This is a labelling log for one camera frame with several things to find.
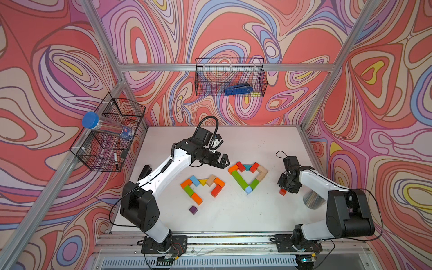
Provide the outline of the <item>green block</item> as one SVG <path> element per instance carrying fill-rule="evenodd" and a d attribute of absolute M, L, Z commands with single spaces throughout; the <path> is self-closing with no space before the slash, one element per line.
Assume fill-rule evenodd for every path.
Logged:
<path fill-rule="evenodd" d="M 252 190 L 255 190 L 256 187 L 260 184 L 258 179 L 253 180 L 253 182 L 249 185 Z"/>
<path fill-rule="evenodd" d="M 237 181 L 237 183 L 241 186 L 241 188 L 242 188 L 243 190 L 246 190 L 246 189 L 249 187 L 248 183 L 247 183 L 243 178 L 240 178 L 240 179 Z"/>
<path fill-rule="evenodd" d="M 184 191 L 188 194 L 189 197 L 192 197 L 195 192 L 190 186 L 185 186 Z"/>
<path fill-rule="evenodd" d="M 236 182 L 241 185 L 242 183 L 244 183 L 244 179 L 242 178 L 242 176 L 240 175 L 240 173 L 238 171 L 233 171 L 231 173 L 232 177 L 236 180 Z"/>

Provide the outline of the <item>yellow triangle block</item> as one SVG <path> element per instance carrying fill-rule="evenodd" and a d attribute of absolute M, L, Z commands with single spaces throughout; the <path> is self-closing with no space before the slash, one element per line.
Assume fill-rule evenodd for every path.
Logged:
<path fill-rule="evenodd" d="M 199 182 L 200 182 L 200 184 L 202 185 L 202 186 L 205 186 L 206 185 L 206 183 L 207 183 L 207 178 L 204 178 L 204 179 L 199 179 Z"/>

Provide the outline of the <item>light blue long block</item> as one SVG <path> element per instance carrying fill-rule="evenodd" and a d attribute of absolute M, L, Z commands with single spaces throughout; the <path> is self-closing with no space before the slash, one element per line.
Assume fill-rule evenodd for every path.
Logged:
<path fill-rule="evenodd" d="M 200 185 L 200 181 L 194 176 L 194 175 L 192 175 L 191 177 L 190 177 L 190 180 L 192 181 L 192 183 L 196 186 L 196 187 L 198 187 L 199 185 Z"/>

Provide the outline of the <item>light blue cube block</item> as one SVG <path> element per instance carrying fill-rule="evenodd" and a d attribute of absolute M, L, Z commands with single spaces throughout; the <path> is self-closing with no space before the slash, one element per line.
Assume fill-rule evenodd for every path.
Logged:
<path fill-rule="evenodd" d="M 245 189 L 245 192 L 246 192 L 247 194 L 250 194 L 252 191 L 253 191 L 253 189 L 252 189 L 250 186 L 248 186 L 248 187 Z"/>

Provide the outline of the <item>green block bottom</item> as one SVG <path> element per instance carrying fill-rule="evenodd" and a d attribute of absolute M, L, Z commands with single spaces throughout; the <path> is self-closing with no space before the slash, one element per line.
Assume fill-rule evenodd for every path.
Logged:
<path fill-rule="evenodd" d="M 189 197 L 192 197 L 195 192 L 190 186 L 185 186 L 184 191 L 188 194 Z"/>

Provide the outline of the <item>purple cube block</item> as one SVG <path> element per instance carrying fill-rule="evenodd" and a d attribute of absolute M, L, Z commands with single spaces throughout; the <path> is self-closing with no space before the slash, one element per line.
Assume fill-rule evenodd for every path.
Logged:
<path fill-rule="evenodd" d="M 190 213 L 192 213 L 193 215 L 195 215 L 198 212 L 198 208 L 194 205 L 192 205 L 189 209 Z"/>

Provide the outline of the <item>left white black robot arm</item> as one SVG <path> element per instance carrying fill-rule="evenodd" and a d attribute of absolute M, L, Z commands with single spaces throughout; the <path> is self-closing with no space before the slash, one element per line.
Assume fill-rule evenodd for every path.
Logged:
<path fill-rule="evenodd" d="M 218 128 L 215 116 L 203 118 L 191 137 L 173 143 L 170 155 L 161 165 L 123 187 L 119 200 L 121 216 L 157 244 L 170 245 L 172 241 L 172 231 L 160 220 L 157 201 L 169 184 L 194 162 L 219 169 L 230 165 L 228 155 L 218 151 L 223 144 Z"/>

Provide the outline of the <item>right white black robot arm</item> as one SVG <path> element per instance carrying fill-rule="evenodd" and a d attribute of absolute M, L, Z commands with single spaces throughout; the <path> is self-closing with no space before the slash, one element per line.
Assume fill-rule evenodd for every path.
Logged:
<path fill-rule="evenodd" d="M 305 186 L 326 202 L 325 219 L 295 226 L 291 237 L 294 245 L 374 235 L 375 225 L 363 190 L 337 184 L 313 167 L 300 165 L 296 156 L 287 156 L 282 160 L 285 171 L 277 183 L 280 188 L 297 194 Z"/>

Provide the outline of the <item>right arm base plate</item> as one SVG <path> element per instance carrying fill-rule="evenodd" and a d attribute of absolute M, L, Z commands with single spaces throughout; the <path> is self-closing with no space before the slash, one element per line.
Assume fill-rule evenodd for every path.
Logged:
<path fill-rule="evenodd" d="M 270 242 L 275 244 L 279 253 L 298 252 L 298 253 L 320 253 L 322 246 L 318 241 L 305 240 L 296 234 L 276 234 L 270 238 Z"/>

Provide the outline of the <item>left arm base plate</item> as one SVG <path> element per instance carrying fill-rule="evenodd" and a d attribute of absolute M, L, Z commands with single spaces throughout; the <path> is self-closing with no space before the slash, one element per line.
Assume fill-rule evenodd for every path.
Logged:
<path fill-rule="evenodd" d="M 146 236 L 141 246 L 141 253 L 182 255 L 187 251 L 187 242 L 188 237 L 186 235 L 169 235 L 162 243 Z"/>

